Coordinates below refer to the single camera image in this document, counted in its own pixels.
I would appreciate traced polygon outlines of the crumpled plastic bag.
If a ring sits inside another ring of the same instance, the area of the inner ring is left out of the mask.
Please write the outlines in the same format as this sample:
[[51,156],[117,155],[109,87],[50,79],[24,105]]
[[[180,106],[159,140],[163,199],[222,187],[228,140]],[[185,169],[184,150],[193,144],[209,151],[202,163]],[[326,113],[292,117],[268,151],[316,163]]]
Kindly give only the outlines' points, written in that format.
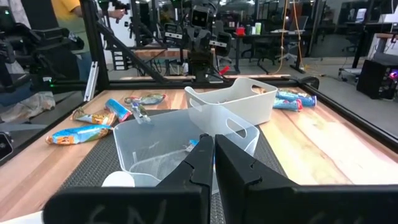
[[38,92],[11,106],[0,104],[0,122],[24,121],[55,108],[53,93]]

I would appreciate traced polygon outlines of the black aluminium frame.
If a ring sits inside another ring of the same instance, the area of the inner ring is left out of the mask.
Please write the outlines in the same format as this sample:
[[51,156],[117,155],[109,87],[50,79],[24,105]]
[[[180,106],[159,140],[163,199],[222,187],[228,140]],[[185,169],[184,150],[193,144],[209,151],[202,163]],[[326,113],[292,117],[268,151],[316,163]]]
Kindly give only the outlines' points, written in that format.
[[[80,0],[80,4],[83,8],[83,18],[85,20],[86,28],[88,28],[89,33],[89,44],[91,47],[91,56],[93,59],[97,59],[100,69],[99,69],[99,80],[96,81],[95,87],[99,88],[99,92],[105,90],[133,90],[133,89],[181,89],[186,86],[192,86],[197,88],[221,88],[232,86],[233,81],[239,78],[249,78],[249,75],[237,76],[232,75],[231,78],[227,76],[219,75],[219,78],[223,83],[210,83],[208,81],[199,81],[199,78],[196,77],[195,79],[191,79],[188,81],[187,78],[183,79],[169,79],[157,73],[155,70],[152,70],[148,67],[143,60],[141,60],[131,49],[125,46],[114,34],[111,32],[110,28],[106,27],[103,23],[101,23],[99,19],[99,14],[97,13],[97,8],[95,6],[94,0]],[[15,23],[10,28],[12,32],[20,32],[19,36],[23,37],[26,36],[27,38],[31,38],[30,40],[32,43],[37,43],[39,47],[36,47],[38,52],[51,49],[54,47],[61,46],[64,44],[68,44],[67,37],[63,42],[59,42],[58,44],[53,45],[42,45],[42,37],[37,35],[34,30],[29,29],[25,26],[25,24]],[[149,79],[138,79],[138,80],[131,80],[131,81],[109,81],[108,78],[108,71],[106,69],[106,64],[104,60],[104,53],[103,47],[100,44],[100,34],[105,36],[105,39],[110,41],[116,47],[118,47],[127,57],[131,59],[131,61],[138,67],[145,70],[145,72],[150,76]],[[6,47],[7,38],[0,38],[0,50],[6,52],[8,50],[8,56],[11,57],[11,53],[13,53],[12,45],[9,44],[9,47]],[[0,95],[5,93],[12,93],[20,88],[20,86],[24,86],[26,83],[29,83],[31,80],[35,79],[38,75],[39,79],[42,79],[41,73],[40,74],[28,74],[20,79],[12,80],[11,75],[8,73],[6,67],[4,69],[0,69]],[[260,81],[260,83],[266,83],[273,86],[279,87],[292,87],[297,86],[302,90],[316,95],[317,99],[320,100],[322,103],[326,104],[330,108],[333,109],[335,112],[339,113],[345,119],[351,119],[352,123],[357,123],[356,126],[362,129],[365,133],[372,136],[374,139],[377,139],[380,144],[385,145],[388,147],[383,151],[385,155],[393,158],[396,162],[398,162],[398,138],[391,136],[390,133],[385,132],[383,129],[378,128],[377,126],[373,126],[373,124],[367,122],[362,117],[358,116],[356,113],[348,110],[341,104],[333,101],[326,95],[323,95],[322,92],[318,91],[319,88],[319,79],[316,77],[305,77],[301,80],[293,79],[289,75],[276,75],[272,78],[272,75],[254,75],[254,80]],[[61,82],[52,82],[38,84],[38,91],[59,91],[60,93],[68,92],[68,91],[80,91],[83,87],[88,87],[90,83],[83,82],[83,81],[61,81]]]

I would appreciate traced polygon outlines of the black handheld device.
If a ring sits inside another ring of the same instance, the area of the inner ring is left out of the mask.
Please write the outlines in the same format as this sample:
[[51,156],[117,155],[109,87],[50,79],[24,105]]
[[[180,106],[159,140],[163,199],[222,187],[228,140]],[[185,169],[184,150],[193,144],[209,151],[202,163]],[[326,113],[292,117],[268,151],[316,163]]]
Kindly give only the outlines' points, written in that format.
[[123,3],[120,0],[97,0],[97,3],[101,9],[102,16],[106,19],[107,22],[109,22],[110,18],[108,15],[108,11],[125,9],[125,15],[127,15],[128,10],[131,9],[131,5],[129,3]]

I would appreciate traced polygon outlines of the blue red granola bar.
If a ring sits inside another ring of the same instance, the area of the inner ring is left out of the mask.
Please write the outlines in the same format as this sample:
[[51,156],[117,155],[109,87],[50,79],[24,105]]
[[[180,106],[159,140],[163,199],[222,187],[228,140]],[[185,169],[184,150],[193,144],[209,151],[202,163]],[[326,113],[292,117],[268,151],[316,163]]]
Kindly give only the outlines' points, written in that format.
[[303,110],[303,104],[300,99],[289,101],[289,100],[276,98],[274,100],[273,108],[298,112]]

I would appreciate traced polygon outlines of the blue yellow granola bar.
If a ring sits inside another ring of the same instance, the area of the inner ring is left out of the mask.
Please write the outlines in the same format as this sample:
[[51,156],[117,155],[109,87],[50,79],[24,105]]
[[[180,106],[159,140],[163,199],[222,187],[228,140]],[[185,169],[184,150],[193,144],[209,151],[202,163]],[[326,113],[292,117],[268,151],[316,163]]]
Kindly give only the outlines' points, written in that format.
[[283,100],[300,100],[304,107],[315,107],[317,105],[317,97],[305,93],[295,93],[291,91],[278,91],[276,97]]

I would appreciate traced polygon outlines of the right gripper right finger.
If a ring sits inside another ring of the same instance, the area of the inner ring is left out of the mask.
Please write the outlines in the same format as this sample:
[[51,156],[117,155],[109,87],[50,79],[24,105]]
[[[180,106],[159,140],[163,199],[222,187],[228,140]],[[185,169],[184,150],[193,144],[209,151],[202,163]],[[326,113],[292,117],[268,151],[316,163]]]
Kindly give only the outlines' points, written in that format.
[[227,224],[398,224],[398,185],[299,185],[215,137]]

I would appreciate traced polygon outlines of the yellow green granola bar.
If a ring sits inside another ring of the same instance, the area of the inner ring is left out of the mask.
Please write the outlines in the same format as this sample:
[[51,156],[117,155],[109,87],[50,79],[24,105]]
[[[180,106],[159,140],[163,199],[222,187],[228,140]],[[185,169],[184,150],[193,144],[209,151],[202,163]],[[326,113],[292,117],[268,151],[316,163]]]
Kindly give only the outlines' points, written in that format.
[[116,120],[116,115],[109,110],[101,110],[98,113],[89,114],[83,108],[77,108],[72,113],[72,120],[111,126]]

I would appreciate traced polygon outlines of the silver aluminium bar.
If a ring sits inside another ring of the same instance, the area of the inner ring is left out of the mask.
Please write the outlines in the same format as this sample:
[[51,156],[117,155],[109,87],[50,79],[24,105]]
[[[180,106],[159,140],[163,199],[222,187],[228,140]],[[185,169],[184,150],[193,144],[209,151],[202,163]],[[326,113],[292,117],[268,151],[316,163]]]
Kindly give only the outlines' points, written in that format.
[[91,63],[90,76],[88,78],[85,94],[83,97],[84,102],[89,102],[94,97],[95,90],[96,90],[96,82],[98,79],[98,72],[99,72],[98,62],[94,61]]

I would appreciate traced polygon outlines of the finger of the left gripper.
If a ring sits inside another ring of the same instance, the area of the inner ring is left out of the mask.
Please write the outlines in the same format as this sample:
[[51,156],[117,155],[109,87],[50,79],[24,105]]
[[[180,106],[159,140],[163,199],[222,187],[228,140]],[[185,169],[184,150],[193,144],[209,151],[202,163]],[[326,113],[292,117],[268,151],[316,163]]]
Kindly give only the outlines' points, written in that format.
[[205,29],[202,29],[199,33],[199,46],[198,50],[200,52],[207,52],[209,51],[209,43],[211,40],[211,32]]
[[189,29],[188,30],[188,46],[191,52],[197,51],[197,37],[199,35],[198,29]]

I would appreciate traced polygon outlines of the person's hand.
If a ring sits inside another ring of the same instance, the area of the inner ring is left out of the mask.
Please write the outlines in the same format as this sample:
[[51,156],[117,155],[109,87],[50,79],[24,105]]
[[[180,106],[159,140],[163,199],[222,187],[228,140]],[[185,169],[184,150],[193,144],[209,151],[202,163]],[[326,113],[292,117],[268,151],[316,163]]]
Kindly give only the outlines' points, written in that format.
[[122,19],[124,17],[124,15],[126,14],[126,10],[125,9],[116,9],[113,11],[108,11],[108,15],[109,17],[113,18],[113,19]]

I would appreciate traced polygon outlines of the grey woven mat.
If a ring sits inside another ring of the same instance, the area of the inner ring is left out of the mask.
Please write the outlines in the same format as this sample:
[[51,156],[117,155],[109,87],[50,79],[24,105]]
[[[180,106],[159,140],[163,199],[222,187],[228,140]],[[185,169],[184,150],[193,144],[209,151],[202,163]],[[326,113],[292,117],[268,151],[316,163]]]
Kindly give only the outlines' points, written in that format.
[[[151,110],[149,115],[157,115],[161,113],[176,110]],[[270,144],[264,134],[259,130],[259,139],[256,150],[252,155],[266,166],[281,175],[285,172],[276,158]],[[116,149],[116,143],[113,135],[108,135],[100,139],[87,156],[80,162],[72,174],[61,186],[62,189],[70,187],[99,187],[104,185],[105,179],[113,172],[120,171],[122,176],[116,179],[116,185],[121,185],[125,179],[134,179],[133,176],[122,170]]]

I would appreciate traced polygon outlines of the blue orange granola bar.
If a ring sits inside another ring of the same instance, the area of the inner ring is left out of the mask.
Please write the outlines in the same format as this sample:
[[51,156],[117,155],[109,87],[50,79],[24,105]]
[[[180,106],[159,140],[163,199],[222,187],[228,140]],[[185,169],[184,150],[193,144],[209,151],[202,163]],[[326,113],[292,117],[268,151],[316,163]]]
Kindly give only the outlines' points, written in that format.
[[68,128],[47,136],[45,142],[57,145],[81,144],[103,138],[112,131],[113,127],[103,124]]

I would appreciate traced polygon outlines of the clear plastic bin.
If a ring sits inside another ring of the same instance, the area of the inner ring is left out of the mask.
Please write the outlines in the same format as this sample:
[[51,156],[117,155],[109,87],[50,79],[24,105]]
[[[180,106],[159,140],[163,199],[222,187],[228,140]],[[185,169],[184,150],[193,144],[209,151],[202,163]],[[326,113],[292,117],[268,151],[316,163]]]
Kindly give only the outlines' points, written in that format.
[[[192,106],[151,115],[151,124],[124,121],[113,129],[114,140],[124,172],[131,174],[137,187],[155,187],[185,159],[191,166],[215,173],[211,148],[215,136],[223,135],[241,150],[253,155],[259,130],[248,121],[220,105]],[[191,152],[189,140],[198,140]]]

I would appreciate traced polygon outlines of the background workbench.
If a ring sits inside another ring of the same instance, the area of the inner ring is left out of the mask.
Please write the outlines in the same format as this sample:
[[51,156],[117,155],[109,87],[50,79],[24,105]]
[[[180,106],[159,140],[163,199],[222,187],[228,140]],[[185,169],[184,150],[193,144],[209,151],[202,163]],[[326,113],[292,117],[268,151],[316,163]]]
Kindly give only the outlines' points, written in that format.
[[179,48],[131,50],[131,52],[140,60],[146,62],[151,60],[180,60],[188,59],[192,56],[189,50],[183,49],[182,56]]

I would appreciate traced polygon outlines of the person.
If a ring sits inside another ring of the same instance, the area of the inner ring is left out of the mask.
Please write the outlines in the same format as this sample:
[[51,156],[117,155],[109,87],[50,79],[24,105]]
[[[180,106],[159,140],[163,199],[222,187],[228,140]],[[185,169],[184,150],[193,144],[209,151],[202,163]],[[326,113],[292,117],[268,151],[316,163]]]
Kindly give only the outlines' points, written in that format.
[[80,0],[51,0],[60,27],[67,28],[84,42],[81,50],[74,50],[80,80],[87,81],[91,70],[91,53]]

